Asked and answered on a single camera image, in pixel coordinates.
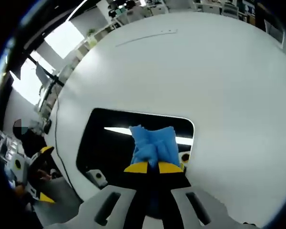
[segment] black cable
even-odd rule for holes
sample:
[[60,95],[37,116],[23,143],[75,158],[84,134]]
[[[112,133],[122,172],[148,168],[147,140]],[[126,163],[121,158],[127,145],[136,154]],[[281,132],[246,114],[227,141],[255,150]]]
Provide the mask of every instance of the black cable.
[[57,114],[58,114],[58,109],[59,109],[59,101],[58,101],[58,93],[56,92],[56,89],[54,89],[54,90],[55,90],[55,93],[56,93],[56,95],[57,95],[57,99],[56,99],[56,100],[57,100],[57,109],[56,109],[55,129],[54,129],[54,138],[55,138],[56,153],[57,153],[57,156],[59,157],[59,159],[60,159],[60,161],[61,161],[61,163],[62,163],[63,169],[65,170],[65,173],[66,173],[66,175],[67,175],[67,179],[68,179],[68,181],[69,181],[69,184],[71,185],[72,190],[74,191],[74,193],[75,193],[76,197],[79,199],[79,201],[80,201],[81,203],[83,203],[82,198],[80,198],[80,196],[77,194],[77,192],[76,192],[76,190],[75,190],[73,184],[71,183],[71,180],[70,180],[70,178],[69,178],[68,172],[67,172],[67,170],[66,170],[66,166],[65,166],[65,164],[64,164],[64,162],[63,162],[61,156],[60,156],[59,153],[58,153],[57,140],[56,140],[56,130],[57,130]]

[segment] blue towel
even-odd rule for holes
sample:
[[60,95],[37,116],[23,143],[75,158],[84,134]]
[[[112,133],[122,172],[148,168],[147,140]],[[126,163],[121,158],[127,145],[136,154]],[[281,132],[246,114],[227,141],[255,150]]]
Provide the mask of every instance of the blue towel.
[[180,166],[176,133],[172,126],[149,131],[141,125],[129,127],[135,143],[131,164],[148,161],[155,168],[159,161]]

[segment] white table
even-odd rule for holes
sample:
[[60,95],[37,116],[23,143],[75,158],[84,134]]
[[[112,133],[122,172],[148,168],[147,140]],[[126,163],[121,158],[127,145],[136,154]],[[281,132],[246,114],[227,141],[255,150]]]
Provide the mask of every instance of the white table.
[[[84,200],[97,188],[75,160],[96,107],[193,121],[188,178],[240,222],[264,226],[286,200],[286,55],[250,24],[184,12],[125,25],[78,64],[59,107],[59,153]],[[54,128],[46,141],[54,145]]]

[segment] desk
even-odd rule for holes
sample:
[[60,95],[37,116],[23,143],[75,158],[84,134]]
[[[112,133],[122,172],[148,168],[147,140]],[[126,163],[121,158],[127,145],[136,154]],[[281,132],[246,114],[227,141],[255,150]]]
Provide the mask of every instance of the desk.
[[[169,30],[177,31],[156,35]],[[114,30],[89,51],[59,94],[57,124],[59,153],[84,200],[98,189],[75,161],[96,107],[192,120],[188,178],[240,222],[264,226],[286,200],[286,55],[252,25],[163,14]],[[55,145],[54,128],[45,139]]]

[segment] blue cloth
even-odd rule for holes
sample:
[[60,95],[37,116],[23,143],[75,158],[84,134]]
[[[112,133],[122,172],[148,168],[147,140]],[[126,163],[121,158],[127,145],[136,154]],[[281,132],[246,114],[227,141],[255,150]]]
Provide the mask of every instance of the blue cloth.
[[135,143],[131,164],[148,161],[156,167],[159,161],[180,166],[176,133],[172,126],[149,131],[141,125],[129,127]]

